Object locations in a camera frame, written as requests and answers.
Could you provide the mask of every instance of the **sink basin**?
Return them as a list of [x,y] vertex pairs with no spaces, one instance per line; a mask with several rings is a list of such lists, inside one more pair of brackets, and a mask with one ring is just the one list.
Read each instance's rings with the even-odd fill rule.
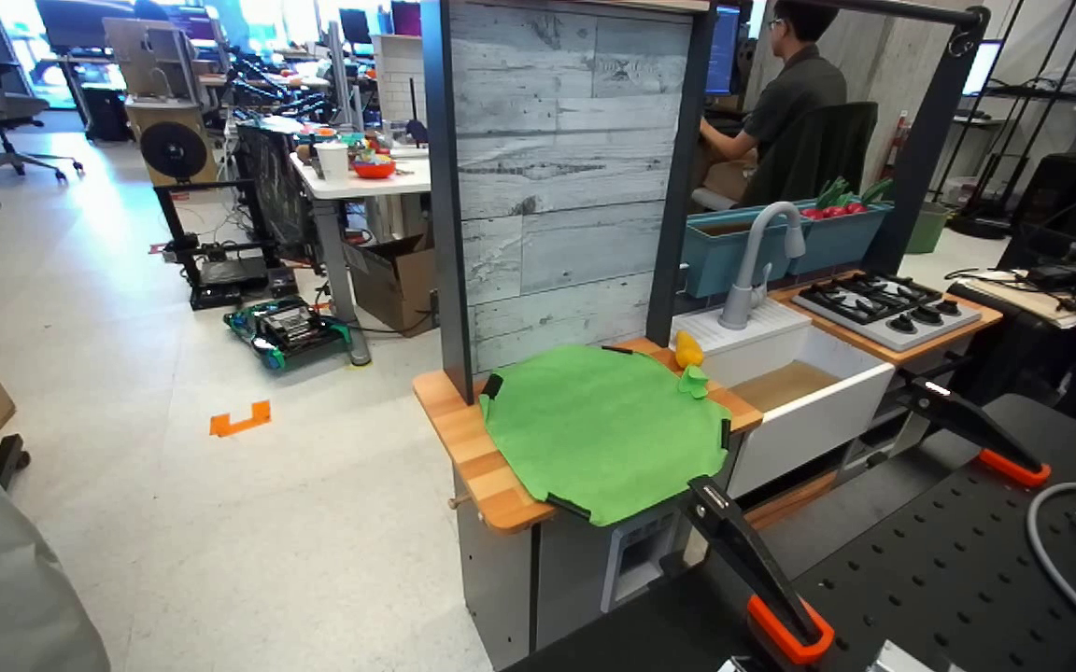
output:
[[718,315],[681,315],[705,353],[714,384],[761,413],[737,455],[730,497],[744,497],[861,439],[886,395],[893,365],[815,328],[808,315],[761,302],[744,334]]

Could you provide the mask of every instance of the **metal frame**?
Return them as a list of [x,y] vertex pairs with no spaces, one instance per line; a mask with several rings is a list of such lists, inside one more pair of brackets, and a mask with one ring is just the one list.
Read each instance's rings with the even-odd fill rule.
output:
[[458,213],[458,157],[455,157],[455,94],[451,94],[451,17],[444,0],[424,3],[424,68],[427,68],[427,120],[430,120],[430,208],[439,249],[439,324],[440,365],[475,399],[470,381],[470,324],[465,279],[465,213]]
[[[1066,7],[1061,23],[1057,23],[1057,29],[1053,29],[1053,43],[1049,43],[1049,48],[1045,48],[1036,80],[1043,80],[1045,68],[1053,64],[1053,58],[1057,58],[1057,48],[1061,48],[1061,39],[1070,39],[1066,29],[1070,29],[1071,18],[1076,18],[1076,0],[1070,0],[1070,7]],[[1008,237],[1011,196],[1016,196],[1021,179],[1026,177],[1033,149],[1036,149],[1036,142],[1038,142],[1038,135],[1043,135],[1053,106],[1057,106],[1057,100],[1071,100],[1071,98],[1066,98],[1066,83],[1070,83],[1071,64],[1076,64],[1076,44],[1071,44],[1071,58],[1070,58],[1066,70],[1057,75],[1053,94],[1036,94],[1036,89],[1016,94],[1016,100],[1011,100],[1011,110],[1008,110],[1006,139],[994,142],[994,149],[990,149],[990,157],[988,157],[988,167],[980,171],[968,207],[965,207],[962,218],[952,222],[957,231],[965,231],[965,237],[988,237],[988,240]],[[1026,115],[1026,110],[1033,110],[1036,98],[1043,98],[1043,113],[1036,115],[1036,126],[1026,130],[1024,149],[1021,149],[1021,152],[1008,152],[1008,146],[1011,146],[1016,135],[1021,135],[1021,120]],[[1011,177],[1006,179],[1006,187],[1003,187],[999,196],[988,196],[1006,157],[1016,162],[1016,166],[1011,166]]]
[[270,222],[264,222],[264,208],[259,207],[254,198],[254,187],[246,179],[219,179],[219,184],[163,184],[163,187],[152,187],[156,202],[161,202],[161,213],[163,213],[163,230],[167,230],[167,249],[175,253],[181,268],[186,272],[186,284],[192,284],[192,308],[196,312],[207,312],[207,308],[231,308],[234,296],[212,296],[212,289],[207,284],[203,268],[198,268],[198,248],[192,245],[186,230],[181,225],[181,208],[171,202],[171,196],[182,196],[182,192],[238,192],[244,202],[246,202],[246,213],[250,213],[250,231],[254,231],[254,245],[263,249],[263,261],[264,268],[280,268],[280,258],[274,253],[274,237],[270,237]]
[[645,312],[645,340],[668,343],[674,340],[674,315],[675,315],[675,293],[681,293],[681,258],[688,240],[688,207],[690,207],[690,166],[700,157],[700,115],[701,115],[701,80],[711,68],[711,44],[714,44],[714,18],[718,0],[711,0],[705,17],[690,18],[690,53],[684,70],[684,100],[681,100],[681,135],[674,149],[674,184],[661,208],[661,237],[659,237],[659,258],[653,258],[653,284],[649,284],[649,312]]
[[[909,146],[899,149],[899,162],[897,162],[897,184],[889,192],[893,213],[886,218],[883,231],[874,237],[862,258],[862,266],[874,272],[897,272],[909,249],[917,218],[922,208],[928,187],[933,179],[933,167],[940,162],[940,142],[949,135],[952,113],[957,113],[965,80],[973,70],[974,48],[988,35],[990,13],[988,7],[940,13],[940,7],[893,3],[893,0],[802,0],[802,3],[952,27],[940,64],[922,94]],[[705,68],[705,43],[690,48],[688,86],[694,89],[701,86],[701,68]],[[675,167],[684,167],[681,157],[690,162],[700,152],[694,120],[700,120],[700,100],[684,98]],[[681,279],[684,218],[688,218],[688,202],[675,202],[681,192],[688,192],[688,177],[675,167],[674,167],[675,184],[674,184],[665,225],[661,225],[661,248],[659,248],[659,268],[653,268],[653,293],[649,293],[649,315],[645,315],[645,338],[653,343],[668,343],[668,324],[675,315],[675,279]]]

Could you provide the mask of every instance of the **monitor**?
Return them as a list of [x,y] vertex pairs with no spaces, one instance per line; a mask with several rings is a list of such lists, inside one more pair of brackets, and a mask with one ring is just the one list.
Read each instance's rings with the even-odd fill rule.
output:
[[999,43],[999,39],[980,43],[973,75],[968,75],[965,86],[962,86],[965,98],[980,98],[980,94],[988,89],[988,80],[990,80],[990,70],[994,70],[999,53],[1003,53],[1003,43]]
[[101,18],[132,18],[132,0],[36,0],[52,53],[105,48]]
[[374,29],[365,27],[365,13],[363,7],[344,7],[339,23],[344,23],[344,43],[348,44],[374,44]]
[[705,98],[739,94],[739,7],[718,7],[714,44],[711,44],[711,70],[701,83]]

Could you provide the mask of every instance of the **person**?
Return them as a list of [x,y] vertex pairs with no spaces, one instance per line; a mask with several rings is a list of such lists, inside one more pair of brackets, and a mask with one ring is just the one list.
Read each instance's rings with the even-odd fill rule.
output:
[[811,7],[795,0],[772,3],[769,53],[784,59],[784,70],[761,89],[755,113],[746,115],[739,135],[720,135],[714,125],[700,120],[701,142],[730,162],[760,149],[765,171],[772,149],[787,152],[793,130],[800,130],[802,115],[821,106],[843,106],[843,75],[815,48],[815,43],[833,27],[836,7]]

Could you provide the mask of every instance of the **green towel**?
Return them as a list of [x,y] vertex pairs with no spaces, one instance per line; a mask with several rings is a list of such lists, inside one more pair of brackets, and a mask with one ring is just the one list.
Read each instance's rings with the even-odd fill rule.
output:
[[562,348],[498,376],[498,395],[481,395],[492,445],[534,501],[566,501],[594,526],[665,505],[726,465],[730,421],[700,375]]

